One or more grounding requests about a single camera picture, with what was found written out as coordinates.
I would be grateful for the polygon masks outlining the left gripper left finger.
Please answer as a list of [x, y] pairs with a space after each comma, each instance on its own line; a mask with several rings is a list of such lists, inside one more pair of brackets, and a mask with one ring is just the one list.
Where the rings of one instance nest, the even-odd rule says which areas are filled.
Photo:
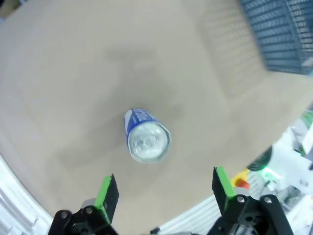
[[93, 203], [76, 213], [59, 210], [55, 213], [50, 235], [116, 235], [112, 220], [119, 199], [113, 174], [106, 176]]

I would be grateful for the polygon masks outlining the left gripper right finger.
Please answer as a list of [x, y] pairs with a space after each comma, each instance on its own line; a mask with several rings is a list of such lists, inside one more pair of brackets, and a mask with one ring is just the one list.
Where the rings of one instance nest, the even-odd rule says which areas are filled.
[[251, 235], [292, 235], [293, 231], [277, 197], [267, 194], [259, 200], [237, 194], [223, 167], [214, 167], [212, 190], [221, 216], [209, 235], [235, 235], [247, 227]]

